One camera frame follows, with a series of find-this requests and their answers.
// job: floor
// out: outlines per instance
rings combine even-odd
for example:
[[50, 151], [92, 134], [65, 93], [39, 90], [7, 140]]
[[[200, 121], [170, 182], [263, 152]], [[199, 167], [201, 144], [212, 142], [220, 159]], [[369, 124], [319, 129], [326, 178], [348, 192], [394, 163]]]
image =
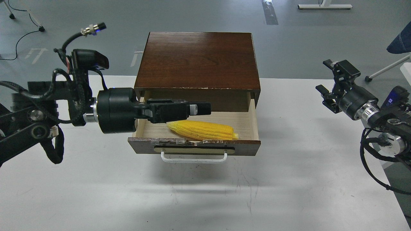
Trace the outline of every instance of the floor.
[[[380, 70], [405, 54], [390, 54], [386, 47], [411, 21], [411, 1], [347, 1], [350, 10], [300, 10], [297, 4], [316, 4], [316, 0], [273, 1], [268, 15], [278, 25], [266, 21], [261, 0], [100, 0], [96, 1], [17, 1], [10, 5], [22, 9], [26, 4], [46, 29], [24, 37], [18, 44], [18, 58], [0, 60], [0, 79], [26, 86], [27, 81], [47, 81], [51, 71], [64, 67], [53, 48], [80, 28], [105, 22], [107, 29], [95, 37], [79, 38], [75, 48], [93, 49], [106, 55], [111, 66], [106, 75], [137, 74], [141, 54], [150, 31], [251, 32], [260, 78], [330, 79], [332, 73], [322, 61], [347, 59], [362, 72], [356, 83], [383, 101], [396, 85], [411, 92], [399, 67], [365, 83], [366, 75]], [[14, 58], [15, 44], [24, 34], [37, 30], [27, 12], [12, 10], [8, 17], [0, 4], [0, 58]], [[0, 97], [11, 106], [11, 91], [2, 88]], [[394, 164], [386, 169], [390, 182], [408, 187], [411, 174]], [[411, 215], [410, 196], [397, 196], [404, 213]]]

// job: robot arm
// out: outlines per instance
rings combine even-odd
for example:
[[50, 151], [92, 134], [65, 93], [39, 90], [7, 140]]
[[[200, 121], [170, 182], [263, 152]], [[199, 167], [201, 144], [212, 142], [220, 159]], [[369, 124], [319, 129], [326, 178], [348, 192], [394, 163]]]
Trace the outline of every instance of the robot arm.
[[[402, 162], [411, 171], [411, 105], [408, 104], [407, 90], [396, 86], [380, 108], [377, 106], [378, 99], [373, 94], [354, 83], [360, 72], [350, 62], [326, 60], [323, 64], [332, 70], [335, 82], [332, 92], [323, 85], [316, 86], [324, 99], [323, 104], [334, 113], [343, 111], [352, 120], [362, 119], [369, 126], [364, 129], [360, 146], [361, 160], [367, 172], [386, 189], [411, 194], [376, 179], [364, 158], [366, 149], [380, 160]], [[379, 135], [367, 138], [371, 131]], [[369, 145], [370, 143], [375, 143], [384, 153], [391, 156], [382, 156]]]
[[[90, 25], [71, 36], [61, 49], [54, 49], [67, 67], [67, 72], [55, 69], [52, 81], [28, 82], [28, 90], [12, 82], [0, 81], [0, 85], [17, 92], [12, 95], [12, 111], [0, 104], [0, 166], [37, 143], [42, 145], [53, 163], [61, 163], [64, 135], [58, 126], [60, 123], [84, 126], [87, 122], [98, 122], [103, 133], [120, 133], [134, 132], [136, 119], [165, 123], [211, 114], [211, 104], [208, 102], [148, 99], [146, 103], [140, 103], [133, 88], [107, 89], [100, 71], [109, 68], [106, 56], [86, 49], [74, 49], [71, 55], [66, 55], [70, 42], [81, 36], [96, 35], [105, 28], [104, 23]], [[98, 73], [102, 78], [103, 90], [99, 91], [97, 98], [92, 97], [89, 71]], [[58, 74], [63, 75], [66, 81], [56, 81]], [[68, 102], [69, 120], [58, 118], [56, 100], [60, 99]]]

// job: wooden drawer unit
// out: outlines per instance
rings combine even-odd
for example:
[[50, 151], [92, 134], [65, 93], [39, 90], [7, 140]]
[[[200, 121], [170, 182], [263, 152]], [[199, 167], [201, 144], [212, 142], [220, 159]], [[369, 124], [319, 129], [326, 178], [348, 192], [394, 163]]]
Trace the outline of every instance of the wooden drawer unit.
[[211, 115], [188, 119], [230, 125], [239, 134], [234, 141], [196, 141], [172, 132], [166, 124], [138, 120], [128, 139], [136, 153], [257, 153], [260, 81], [250, 33], [151, 32], [134, 87], [141, 102], [149, 98], [211, 102]]

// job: yellow corn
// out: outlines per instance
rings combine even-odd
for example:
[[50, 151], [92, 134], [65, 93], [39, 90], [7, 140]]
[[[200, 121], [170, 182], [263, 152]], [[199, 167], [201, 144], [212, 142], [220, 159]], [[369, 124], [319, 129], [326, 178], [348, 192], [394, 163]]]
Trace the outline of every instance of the yellow corn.
[[168, 122], [167, 127], [176, 133], [198, 140], [234, 140], [238, 134], [228, 125], [180, 120]]

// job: white drawer handle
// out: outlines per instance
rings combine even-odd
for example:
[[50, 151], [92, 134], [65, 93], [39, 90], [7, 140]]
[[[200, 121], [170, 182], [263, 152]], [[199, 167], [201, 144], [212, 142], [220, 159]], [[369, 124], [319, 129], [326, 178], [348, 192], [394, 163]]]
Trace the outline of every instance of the white drawer handle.
[[167, 163], [185, 163], [185, 164], [218, 164], [227, 160], [227, 150], [224, 150], [222, 159], [183, 159], [183, 158], [166, 158], [164, 149], [161, 150], [161, 159]]

